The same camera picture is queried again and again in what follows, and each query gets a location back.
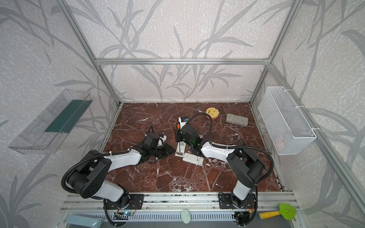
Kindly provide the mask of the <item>white remote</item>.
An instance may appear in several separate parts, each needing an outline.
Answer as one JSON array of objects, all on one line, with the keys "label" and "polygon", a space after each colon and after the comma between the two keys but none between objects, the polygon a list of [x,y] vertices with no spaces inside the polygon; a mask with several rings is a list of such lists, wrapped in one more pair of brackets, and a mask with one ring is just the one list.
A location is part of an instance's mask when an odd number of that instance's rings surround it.
[{"label": "white remote", "polygon": [[185,162],[197,165],[197,166],[202,166],[204,158],[193,155],[193,154],[185,153],[182,160]]},{"label": "white remote", "polygon": [[185,153],[186,143],[185,142],[179,142],[177,144],[177,148],[175,151],[175,156],[177,157],[183,157]]}]

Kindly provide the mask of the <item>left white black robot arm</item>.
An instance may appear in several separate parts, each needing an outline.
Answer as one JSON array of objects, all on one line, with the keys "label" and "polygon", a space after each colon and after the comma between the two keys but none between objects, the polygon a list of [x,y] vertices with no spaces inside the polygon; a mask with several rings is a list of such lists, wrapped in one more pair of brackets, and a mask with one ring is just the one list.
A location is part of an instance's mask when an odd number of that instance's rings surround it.
[{"label": "left white black robot arm", "polygon": [[175,153],[163,134],[151,133],[136,146],[121,152],[99,153],[89,151],[77,164],[67,170],[61,179],[62,188],[82,198],[97,198],[125,205],[129,193],[123,187],[106,180],[109,172],[126,166],[139,165],[151,157],[164,159]]}]

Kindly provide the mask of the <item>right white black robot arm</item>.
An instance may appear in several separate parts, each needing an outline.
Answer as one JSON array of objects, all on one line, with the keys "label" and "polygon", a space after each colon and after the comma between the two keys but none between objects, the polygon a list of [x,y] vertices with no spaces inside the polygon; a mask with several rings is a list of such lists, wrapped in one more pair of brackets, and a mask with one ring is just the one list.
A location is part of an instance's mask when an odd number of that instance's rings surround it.
[{"label": "right white black robot arm", "polygon": [[[229,164],[237,178],[232,191],[232,200],[236,204],[244,202],[256,186],[268,178],[273,172],[274,161],[270,153],[257,147],[242,145],[221,145],[211,143],[208,139],[199,136],[192,124],[177,124],[174,130],[176,142],[184,142],[190,147],[195,158],[213,158]],[[254,152],[264,153],[269,161],[269,170],[263,174],[265,163]]]}]

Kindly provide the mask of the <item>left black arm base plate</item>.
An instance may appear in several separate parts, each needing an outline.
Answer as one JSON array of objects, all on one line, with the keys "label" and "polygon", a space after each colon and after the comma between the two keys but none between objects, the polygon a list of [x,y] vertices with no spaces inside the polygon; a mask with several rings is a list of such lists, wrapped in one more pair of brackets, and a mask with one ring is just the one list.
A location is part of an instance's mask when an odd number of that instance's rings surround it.
[{"label": "left black arm base plate", "polygon": [[128,194],[124,193],[122,197],[116,201],[106,200],[107,210],[141,210],[144,202],[144,194]]}]

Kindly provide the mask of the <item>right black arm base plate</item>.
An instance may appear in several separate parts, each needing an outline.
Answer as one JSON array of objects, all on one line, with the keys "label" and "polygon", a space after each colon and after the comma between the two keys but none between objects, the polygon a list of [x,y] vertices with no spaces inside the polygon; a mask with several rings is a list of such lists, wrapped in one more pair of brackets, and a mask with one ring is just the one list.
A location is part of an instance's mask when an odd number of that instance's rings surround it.
[{"label": "right black arm base plate", "polygon": [[243,209],[251,210],[254,208],[256,201],[255,194],[248,194],[245,199],[239,199],[234,196],[233,193],[218,193],[219,207],[220,209]]}]

